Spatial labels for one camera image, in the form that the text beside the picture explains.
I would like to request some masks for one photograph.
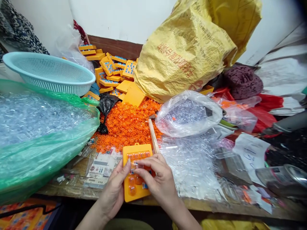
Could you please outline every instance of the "forearm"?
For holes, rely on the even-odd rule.
[[[186,229],[202,229],[197,220],[193,217],[190,211],[185,207],[184,202],[178,198],[172,202],[172,205],[162,207],[169,217],[174,221],[180,230]]]
[[[91,209],[87,212],[83,220],[80,222],[76,230],[102,230],[108,221],[108,217],[105,216],[101,210],[99,201],[96,201]]]

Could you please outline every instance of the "instruction card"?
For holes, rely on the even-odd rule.
[[[237,139],[232,151],[239,154],[248,171],[251,180],[265,186],[256,176],[255,169],[264,168],[264,154],[269,143],[260,140],[252,135],[242,133]]]
[[[97,153],[96,157],[86,175],[84,186],[91,188],[104,188],[109,180],[113,169],[122,159],[121,152],[116,152],[115,148],[105,154]]]

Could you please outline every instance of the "light blue plastic basket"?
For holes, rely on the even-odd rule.
[[[95,82],[95,75],[71,61],[46,54],[11,52],[3,56],[3,62],[22,79],[54,92],[83,96]]]

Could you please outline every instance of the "black plastic bag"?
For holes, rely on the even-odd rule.
[[[105,116],[105,119],[103,122],[100,122],[97,131],[102,134],[108,134],[109,130],[106,127],[106,117],[111,111],[111,109],[114,107],[116,102],[118,102],[119,98],[109,94],[100,94],[99,97],[100,97],[99,106],[97,108]]]

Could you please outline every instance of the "pile of orange caps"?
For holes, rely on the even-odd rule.
[[[93,137],[97,137],[97,153],[105,154],[115,147],[116,152],[122,151],[124,146],[139,144],[151,144],[150,130],[148,126],[149,116],[154,115],[161,107],[161,104],[147,99],[139,107],[123,104],[120,101],[115,104],[107,115],[106,126],[109,134],[96,132]],[[104,121],[104,116],[100,116],[100,121]],[[156,138],[160,139],[161,133],[153,122]]]

